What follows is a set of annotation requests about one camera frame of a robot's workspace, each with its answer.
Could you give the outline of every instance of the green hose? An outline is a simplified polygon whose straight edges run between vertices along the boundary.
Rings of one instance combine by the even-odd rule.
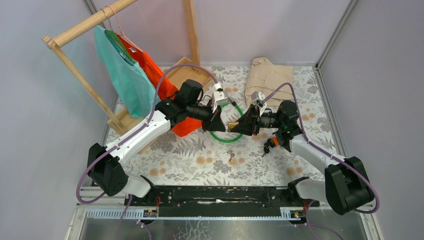
[[[221,108],[223,108],[223,107],[225,107],[225,106],[227,106],[229,103],[226,103],[226,104],[224,104],[224,105],[222,105],[221,106]],[[234,107],[238,110],[238,112],[240,113],[240,115],[241,116],[243,116],[243,111],[240,109],[240,107],[239,107],[239,105],[234,105]],[[238,136],[236,136],[235,138],[233,138],[233,139],[229,139],[229,140],[226,140],[226,139],[222,139],[222,138],[219,138],[219,137],[217,137],[216,135],[215,135],[215,133],[213,133],[213,132],[211,132],[210,131],[210,135],[212,135],[212,137],[214,138],[214,139],[216,139],[216,140],[218,140],[218,141],[220,141],[220,142],[222,142],[222,143],[234,143],[235,141],[237,141],[237,140],[239,140],[242,136],[243,136],[243,134],[239,134]]]

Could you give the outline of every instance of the coiled green cord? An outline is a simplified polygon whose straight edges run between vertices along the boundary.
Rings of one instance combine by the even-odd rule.
[[[224,105],[222,105],[221,106],[221,108],[224,108],[225,106],[227,106],[229,103],[226,103],[226,104],[224,104]],[[238,112],[240,113],[240,115],[241,116],[243,116],[243,111],[240,109],[240,107],[239,107],[239,105],[234,105],[234,107],[238,110]],[[222,139],[222,138],[219,138],[219,137],[217,137],[216,135],[215,135],[215,133],[213,133],[212,131],[210,131],[210,135],[212,135],[212,137],[214,138],[214,139],[216,139],[216,140],[218,140],[218,141],[220,141],[221,143],[227,143],[227,144],[229,144],[229,143],[234,143],[235,141],[237,141],[237,140],[239,140],[242,136],[243,136],[243,134],[239,134],[238,136],[236,136],[235,138],[233,138],[233,139],[229,139],[229,140],[226,140],[226,139]]]

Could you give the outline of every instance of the floral pattern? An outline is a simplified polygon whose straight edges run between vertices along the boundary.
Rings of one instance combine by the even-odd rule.
[[[228,95],[245,112],[245,84],[248,66],[210,67],[222,82]],[[314,141],[336,152],[330,123],[311,66],[294,67],[294,90],[299,101],[300,115],[306,134]],[[118,102],[116,111],[123,107]],[[240,117],[232,105],[222,109],[224,123]],[[273,137],[272,129],[261,129],[256,136],[242,136],[233,143],[222,143],[202,129],[184,137],[172,131],[161,135],[153,144],[138,153],[127,166],[127,171],[143,175],[157,185],[215,185],[215,186],[286,186],[302,176],[323,180],[324,176],[310,163],[282,147],[270,149],[262,157],[264,143]],[[222,139],[231,139],[236,133],[216,132]],[[119,135],[112,129],[108,142]]]

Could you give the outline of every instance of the beige pants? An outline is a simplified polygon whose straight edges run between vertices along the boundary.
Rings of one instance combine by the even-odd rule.
[[[250,105],[251,95],[255,91],[265,96],[271,94],[283,83],[293,84],[293,66],[274,65],[266,57],[258,57],[252,61],[249,77],[244,90],[246,104]],[[289,86],[282,87],[270,100],[268,106],[279,106],[283,100],[292,100],[293,95]]]

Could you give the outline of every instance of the orange shirt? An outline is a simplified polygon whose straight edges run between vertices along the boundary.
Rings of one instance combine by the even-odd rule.
[[[122,41],[125,48],[127,49],[129,55],[140,64],[140,67],[144,70],[148,79],[156,88],[158,86],[159,80],[164,74],[162,70],[158,67],[158,65],[156,65],[153,59],[145,51],[140,52],[136,50],[135,47],[133,47],[128,42],[126,42],[121,36],[118,35],[118,37]],[[163,100],[169,96],[172,96],[172,94],[174,94],[176,91],[178,91],[178,88],[175,87],[168,80],[168,78],[165,77],[162,83],[160,84],[159,92],[157,94],[159,95],[159,98]],[[188,135],[189,133],[193,132],[194,130],[200,128],[201,126],[202,126],[201,121],[187,117],[183,122],[180,122],[177,125],[175,125],[172,128],[172,130],[176,135],[180,137],[184,137]]]

